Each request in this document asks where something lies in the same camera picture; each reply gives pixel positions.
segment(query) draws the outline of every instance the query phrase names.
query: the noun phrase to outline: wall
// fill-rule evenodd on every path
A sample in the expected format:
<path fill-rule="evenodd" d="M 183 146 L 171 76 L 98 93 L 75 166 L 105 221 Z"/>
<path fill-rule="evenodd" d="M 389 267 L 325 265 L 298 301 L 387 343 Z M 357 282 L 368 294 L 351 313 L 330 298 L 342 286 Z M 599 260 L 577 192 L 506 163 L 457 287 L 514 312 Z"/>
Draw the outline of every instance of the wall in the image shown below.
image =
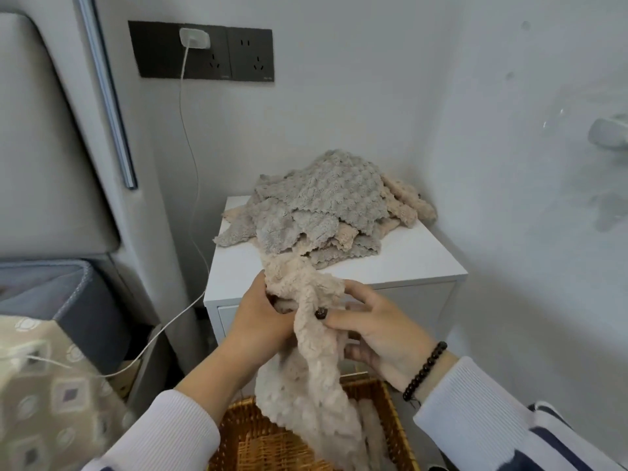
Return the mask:
<path fill-rule="evenodd" d="M 201 178 L 195 238 L 210 257 L 226 196 L 250 193 L 260 173 L 304 167 L 343 148 L 413 180 L 412 143 L 434 119 L 456 33 L 451 1 L 98 0 L 98 7 L 123 103 L 135 95 L 125 79 L 137 77 L 129 19 L 273 30 L 274 85 L 184 83 L 183 114 Z M 195 297 L 207 275 L 187 232 L 195 177 L 178 82 L 142 79 L 140 88 L 173 237 Z"/>
<path fill-rule="evenodd" d="M 469 271 L 450 341 L 625 464 L 628 153 L 586 135 L 628 112 L 628 0 L 464 1 L 416 161 Z"/>

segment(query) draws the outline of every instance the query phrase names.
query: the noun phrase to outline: fingernail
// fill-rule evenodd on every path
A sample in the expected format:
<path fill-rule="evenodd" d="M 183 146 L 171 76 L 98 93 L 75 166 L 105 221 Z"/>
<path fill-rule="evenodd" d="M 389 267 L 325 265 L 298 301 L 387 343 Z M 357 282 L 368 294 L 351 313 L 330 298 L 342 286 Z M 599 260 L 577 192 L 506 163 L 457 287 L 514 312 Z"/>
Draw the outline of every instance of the fingernail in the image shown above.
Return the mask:
<path fill-rule="evenodd" d="M 325 317 L 327 317 L 327 308 L 319 307 L 318 309 L 316 309 L 316 312 L 314 312 L 314 317 L 316 317 L 316 319 L 318 320 L 323 320 Z"/>

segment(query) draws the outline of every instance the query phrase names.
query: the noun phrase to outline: gray headboard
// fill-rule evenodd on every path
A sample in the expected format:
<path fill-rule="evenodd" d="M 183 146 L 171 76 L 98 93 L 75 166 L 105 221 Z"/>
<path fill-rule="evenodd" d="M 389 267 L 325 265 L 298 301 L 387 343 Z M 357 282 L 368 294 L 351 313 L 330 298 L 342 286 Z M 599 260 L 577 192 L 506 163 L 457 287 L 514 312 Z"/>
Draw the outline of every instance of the gray headboard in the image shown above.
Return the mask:
<path fill-rule="evenodd" d="M 119 246 L 46 48 L 0 13 L 0 260 L 81 257 Z"/>

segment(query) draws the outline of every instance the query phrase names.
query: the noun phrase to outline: cabinet top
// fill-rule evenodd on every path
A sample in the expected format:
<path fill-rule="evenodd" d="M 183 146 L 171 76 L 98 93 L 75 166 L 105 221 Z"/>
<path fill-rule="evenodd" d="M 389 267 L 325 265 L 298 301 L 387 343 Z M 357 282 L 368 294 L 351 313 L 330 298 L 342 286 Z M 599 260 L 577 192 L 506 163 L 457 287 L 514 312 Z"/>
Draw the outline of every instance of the cabinet top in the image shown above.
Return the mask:
<path fill-rule="evenodd" d="M 244 205 L 248 199 L 228 197 L 225 209 Z M 220 232 L 228 227 L 229 223 L 223 220 Z M 227 248 L 216 246 L 205 289 L 205 304 L 239 300 L 261 269 L 259 254 L 251 243 Z M 467 271 L 420 221 L 413 228 L 400 226 L 388 233 L 382 240 L 379 255 L 347 259 L 320 271 L 376 289 L 441 283 L 467 276 Z"/>

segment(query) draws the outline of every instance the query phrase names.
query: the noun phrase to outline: gray box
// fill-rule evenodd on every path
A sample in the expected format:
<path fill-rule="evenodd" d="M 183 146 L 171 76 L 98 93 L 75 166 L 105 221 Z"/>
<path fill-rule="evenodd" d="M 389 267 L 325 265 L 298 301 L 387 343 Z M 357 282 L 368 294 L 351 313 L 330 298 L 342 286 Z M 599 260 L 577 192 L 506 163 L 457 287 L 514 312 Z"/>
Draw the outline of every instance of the gray box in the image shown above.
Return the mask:
<path fill-rule="evenodd" d="M 118 370 L 131 333 L 87 261 L 0 263 L 0 315 L 54 320 L 102 374 Z"/>

